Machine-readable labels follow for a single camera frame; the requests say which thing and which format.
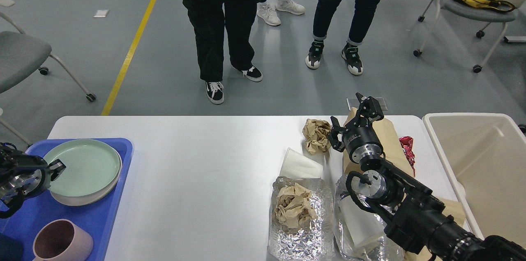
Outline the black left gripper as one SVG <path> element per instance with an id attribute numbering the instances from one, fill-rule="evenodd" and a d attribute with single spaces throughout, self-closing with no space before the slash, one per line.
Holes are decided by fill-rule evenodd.
<path id="1" fill-rule="evenodd" d="M 1 181 L 1 201 L 9 204 L 19 193 L 22 193 L 25 199 L 39 196 L 50 187 L 51 182 L 60 177 L 65 169 L 64 163 L 56 159 L 43 169 L 8 176 Z"/>

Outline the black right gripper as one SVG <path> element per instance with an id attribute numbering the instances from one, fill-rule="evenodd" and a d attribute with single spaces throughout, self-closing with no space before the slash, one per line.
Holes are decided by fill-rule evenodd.
<path id="1" fill-rule="evenodd" d="M 336 117 L 331 116 L 331 129 L 328 140 L 331 147 L 343 152 L 348 152 L 352 162 L 360 162 L 366 159 L 379 159 L 383 154 L 383 145 L 374 131 L 373 123 L 384 119 L 384 113 L 379 101 L 372 97 L 364 97 L 361 93 L 355 93 L 359 104 L 350 109 L 353 118 L 350 119 L 350 129 L 342 127 Z"/>

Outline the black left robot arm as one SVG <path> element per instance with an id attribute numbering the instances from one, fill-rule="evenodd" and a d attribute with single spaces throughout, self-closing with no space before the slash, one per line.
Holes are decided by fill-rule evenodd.
<path id="1" fill-rule="evenodd" d="M 41 195 L 66 166 L 60 159 L 47 163 L 37 155 L 28 155 L 12 143 L 0 147 L 0 197 L 7 209 L 0 212 L 7 219 L 17 212 L 27 199 Z"/>

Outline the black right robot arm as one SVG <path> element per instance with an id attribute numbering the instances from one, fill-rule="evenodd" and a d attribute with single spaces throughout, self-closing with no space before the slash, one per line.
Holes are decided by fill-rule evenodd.
<path id="1" fill-rule="evenodd" d="M 501 236 L 477 238 L 445 216 L 445 204 L 432 190 L 386 159 L 373 122 L 384 118 L 374 97 L 356 93 L 359 107 L 353 119 L 340 126 L 331 117 L 328 140 L 333 149 L 347 152 L 360 167 L 345 183 L 353 202 L 365 212 L 379 215 L 386 236 L 405 251 L 418 254 L 426 247 L 431 259 L 444 261 L 524 261 L 525 249 Z"/>

